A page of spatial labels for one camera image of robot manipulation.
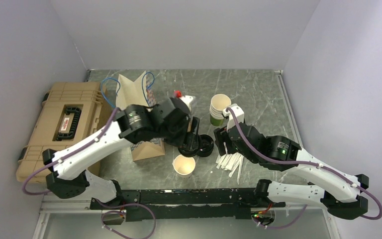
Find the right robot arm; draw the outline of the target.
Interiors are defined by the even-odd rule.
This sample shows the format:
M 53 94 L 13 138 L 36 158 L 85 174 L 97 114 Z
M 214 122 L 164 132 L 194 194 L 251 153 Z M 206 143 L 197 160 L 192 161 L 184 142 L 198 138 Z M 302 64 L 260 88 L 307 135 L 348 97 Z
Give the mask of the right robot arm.
M 353 220 L 368 212 L 368 200 L 361 196 L 369 186 L 364 174 L 348 175 L 316 159 L 298 143 L 284 136 L 264 136 L 244 123 L 237 127 L 214 130 L 219 154 L 238 153 L 251 163 L 273 171 L 297 175 L 307 185 L 285 184 L 260 179 L 254 190 L 257 207 L 269 203 L 294 202 L 326 209 L 331 215 Z

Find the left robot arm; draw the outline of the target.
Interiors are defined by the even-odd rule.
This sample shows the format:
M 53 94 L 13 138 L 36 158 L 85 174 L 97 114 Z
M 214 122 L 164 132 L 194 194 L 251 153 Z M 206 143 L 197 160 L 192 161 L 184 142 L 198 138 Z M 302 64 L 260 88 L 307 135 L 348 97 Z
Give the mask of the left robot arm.
M 140 142 L 161 139 L 177 147 L 186 157 L 195 156 L 200 147 L 199 118 L 192 115 L 194 96 L 171 97 L 152 107 L 128 105 L 115 109 L 106 125 L 73 146 L 43 152 L 44 164 L 49 166 L 47 189 L 61 199 L 87 193 L 104 202 L 110 209 L 122 205 L 119 183 L 104 180 L 88 168 L 108 155 Z

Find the single white paper cup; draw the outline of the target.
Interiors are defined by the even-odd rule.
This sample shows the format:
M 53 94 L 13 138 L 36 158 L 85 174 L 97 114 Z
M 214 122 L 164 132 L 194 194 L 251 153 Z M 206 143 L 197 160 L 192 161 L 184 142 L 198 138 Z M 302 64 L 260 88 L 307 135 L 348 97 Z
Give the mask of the single white paper cup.
M 195 170 L 196 162 L 193 157 L 178 155 L 172 163 L 174 171 L 182 178 L 189 178 Z

